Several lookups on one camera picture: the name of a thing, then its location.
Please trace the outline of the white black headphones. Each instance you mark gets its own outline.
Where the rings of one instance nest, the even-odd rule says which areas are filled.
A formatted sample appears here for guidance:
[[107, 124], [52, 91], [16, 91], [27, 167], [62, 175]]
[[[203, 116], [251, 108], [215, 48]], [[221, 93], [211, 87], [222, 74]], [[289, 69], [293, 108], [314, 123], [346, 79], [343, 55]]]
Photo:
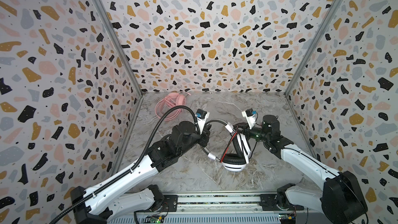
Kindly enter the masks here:
[[207, 124], [220, 123], [223, 124], [227, 131], [230, 133], [231, 138], [224, 149], [223, 154], [218, 157], [211, 153], [206, 147], [202, 147], [202, 150], [206, 153], [208, 158], [219, 162], [227, 171], [240, 172], [250, 162], [252, 156], [252, 149], [248, 140], [244, 135], [238, 132], [239, 128], [248, 127], [247, 123], [238, 123], [232, 125], [222, 119], [215, 119], [206, 122]]

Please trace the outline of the pink headphones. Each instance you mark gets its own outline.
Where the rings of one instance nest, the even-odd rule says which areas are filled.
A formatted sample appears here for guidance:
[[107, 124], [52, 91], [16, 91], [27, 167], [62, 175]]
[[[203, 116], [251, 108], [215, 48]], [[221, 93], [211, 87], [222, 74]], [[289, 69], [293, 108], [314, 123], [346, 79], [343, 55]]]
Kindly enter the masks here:
[[[155, 106], [155, 114], [156, 116], [161, 119], [164, 115], [164, 111], [166, 108], [171, 109], [173, 107], [179, 105], [186, 105], [187, 97], [184, 96], [182, 93], [172, 92], [160, 100]], [[178, 117], [178, 115], [182, 112], [182, 109], [175, 110], [171, 114], [169, 114], [164, 121], [171, 121]]]

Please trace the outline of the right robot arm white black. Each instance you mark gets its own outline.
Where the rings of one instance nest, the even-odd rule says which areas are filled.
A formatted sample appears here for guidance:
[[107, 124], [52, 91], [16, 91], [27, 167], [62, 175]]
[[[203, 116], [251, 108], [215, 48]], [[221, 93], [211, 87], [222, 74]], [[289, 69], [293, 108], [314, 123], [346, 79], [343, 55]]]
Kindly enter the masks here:
[[246, 142], [254, 139], [277, 158], [296, 167], [318, 186], [318, 189], [299, 185], [281, 187], [279, 198], [282, 202], [323, 213], [333, 224], [350, 224], [367, 215], [368, 206], [355, 175], [349, 171], [340, 172], [321, 163], [282, 136], [276, 116], [263, 116], [259, 127], [255, 111], [248, 109], [241, 114], [247, 124], [242, 127], [237, 140], [246, 161], [249, 161], [249, 146]]

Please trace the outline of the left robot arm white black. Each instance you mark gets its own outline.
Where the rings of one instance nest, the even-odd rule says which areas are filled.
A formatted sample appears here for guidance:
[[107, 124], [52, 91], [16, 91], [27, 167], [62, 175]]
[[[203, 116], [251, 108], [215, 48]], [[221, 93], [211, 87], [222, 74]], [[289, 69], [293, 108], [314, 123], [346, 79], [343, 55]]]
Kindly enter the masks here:
[[78, 224], [106, 224], [116, 218], [140, 211], [157, 211], [164, 203], [164, 195], [157, 185], [149, 185], [140, 192], [128, 191], [142, 181], [176, 164], [178, 159], [196, 145], [207, 145], [211, 126], [197, 133], [194, 123], [182, 121], [171, 134], [153, 143], [142, 161], [131, 164], [109, 179], [90, 188], [77, 187], [71, 192], [72, 203], [92, 194], [92, 198], [77, 206], [74, 218]]

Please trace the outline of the right circuit board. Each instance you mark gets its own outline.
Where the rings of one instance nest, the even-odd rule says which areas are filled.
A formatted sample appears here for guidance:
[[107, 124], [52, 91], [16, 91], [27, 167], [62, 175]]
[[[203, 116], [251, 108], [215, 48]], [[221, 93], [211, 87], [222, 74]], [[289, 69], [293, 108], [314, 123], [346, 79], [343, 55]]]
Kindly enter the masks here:
[[294, 214], [279, 214], [281, 224], [296, 224], [296, 216]]

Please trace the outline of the left green circuit board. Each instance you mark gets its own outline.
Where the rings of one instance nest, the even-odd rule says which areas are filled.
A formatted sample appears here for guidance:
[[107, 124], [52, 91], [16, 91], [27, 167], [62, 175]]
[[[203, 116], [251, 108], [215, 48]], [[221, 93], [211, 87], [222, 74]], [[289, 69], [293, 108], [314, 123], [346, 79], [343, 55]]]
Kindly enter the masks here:
[[165, 216], [163, 215], [151, 215], [143, 219], [143, 224], [163, 224]]

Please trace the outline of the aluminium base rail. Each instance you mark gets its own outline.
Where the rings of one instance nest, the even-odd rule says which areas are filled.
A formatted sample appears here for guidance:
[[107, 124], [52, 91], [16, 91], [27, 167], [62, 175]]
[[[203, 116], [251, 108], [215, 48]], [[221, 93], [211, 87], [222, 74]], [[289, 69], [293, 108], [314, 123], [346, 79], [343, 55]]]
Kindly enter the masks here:
[[105, 189], [103, 192], [86, 195], [84, 210], [95, 223], [108, 222], [128, 213], [164, 209], [170, 212], [235, 213], [247, 211], [280, 211], [312, 209], [323, 213], [333, 224], [349, 224], [365, 214], [356, 196], [348, 187], [326, 187], [324, 191], [288, 185], [274, 194], [164, 195], [156, 185], [134, 194], [122, 190]]

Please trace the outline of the right aluminium corner post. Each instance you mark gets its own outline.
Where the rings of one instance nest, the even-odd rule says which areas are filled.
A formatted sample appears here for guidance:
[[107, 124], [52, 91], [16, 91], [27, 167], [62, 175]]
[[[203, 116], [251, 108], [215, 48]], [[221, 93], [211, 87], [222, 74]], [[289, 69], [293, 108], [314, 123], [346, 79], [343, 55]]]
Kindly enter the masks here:
[[337, 10], [341, 6], [341, 3], [343, 0], [334, 0], [331, 4], [330, 9], [325, 15], [325, 18], [323, 19], [321, 25], [319, 26], [319, 29], [317, 33], [315, 34], [313, 40], [310, 42], [310, 45], [304, 55], [304, 58], [302, 59], [301, 63], [298, 65], [297, 70], [295, 71], [293, 78], [291, 79], [284, 96], [288, 98], [288, 95], [293, 91], [295, 83], [298, 81], [300, 74], [304, 71], [305, 65], [309, 62], [312, 54], [315, 52], [315, 49], [318, 45], [318, 43], [321, 41], [322, 37], [326, 33], [328, 26], [332, 22]]

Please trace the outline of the aluminium corner post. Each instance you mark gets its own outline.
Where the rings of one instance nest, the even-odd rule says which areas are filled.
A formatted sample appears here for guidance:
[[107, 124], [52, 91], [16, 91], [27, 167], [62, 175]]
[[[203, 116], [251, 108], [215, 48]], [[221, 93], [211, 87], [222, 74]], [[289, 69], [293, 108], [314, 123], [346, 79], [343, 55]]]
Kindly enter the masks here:
[[141, 91], [141, 89], [138, 85], [138, 82], [135, 78], [135, 75], [131, 69], [129, 61], [127, 60], [126, 55], [123, 52], [121, 43], [116, 35], [115, 29], [113, 28], [113, 25], [112, 25], [112, 22], [110, 21], [110, 19], [107, 16], [106, 9], [105, 9], [102, 1], [101, 0], [92, 0], [92, 2], [97, 10], [98, 16], [100, 17], [106, 32], [109, 35], [109, 38], [110, 38], [114, 48], [116, 49], [116, 52], [121, 60], [121, 63], [129, 77], [131, 83], [132, 83], [132, 87], [134, 88], [134, 91], [137, 93], [139, 98], [142, 98], [143, 97], [142, 91]]
[[312, 54], [315, 52], [315, 49], [318, 45], [318, 43], [321, 41], [322, 37], [326, 33], [328, 26], [332, 22], [337, 10], [341, 6], [341, 3], [343, 0], [334, 0], [331, 4], [330, 9], [325, 15], [325, 18], [323, 19], [321, 25], [319, 26], [319, 29], [317, 33], [315, 34], [313, 40], [310, 42], [310, 45], [304, 55], [304, 58], [302, 59], [301, 63], [298, 65], [297, 70], [295, 71], [293, 78], [291, 79], [284, 96], [288, 98], [288, 95], [293, 91], [295, 83], [298, 81], [300, 74], [304, 71], [305, 65], [309, 62]]

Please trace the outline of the left aluminium corner post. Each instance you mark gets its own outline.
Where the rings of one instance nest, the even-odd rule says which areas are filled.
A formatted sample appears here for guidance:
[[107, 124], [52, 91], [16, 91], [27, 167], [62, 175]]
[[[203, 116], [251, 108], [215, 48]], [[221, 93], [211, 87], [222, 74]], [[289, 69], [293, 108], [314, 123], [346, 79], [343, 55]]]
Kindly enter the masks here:
[[134, 88], [134, 91], [137, 93], [139, 98], [142, 98], [143, 97], [142, 91], [141, 91], [141, 89], [138, 85], [138, 82], [135, 78], [135, 75], [131, 69], [129, 61], [127, 60], [126, 55], [123, 52], [121, 43], [116, 35], [115, 29], [113, 28], [113, 25], [112, 25], [112, 22], [110, 21], [110, 19], [107, 16], [106, 9], [105, 9], [102, 1], [101, 0], [92, 0], [92, 2], [97, 10], [98, 16], [100, 17], [106, 32], [109, 35], [109, 38], [110, 38], [114, 48], [116, 49], [116, 52], [121, 60], [121, 63], [129, 77], [131, 83], [132, 83], [132, 87]]

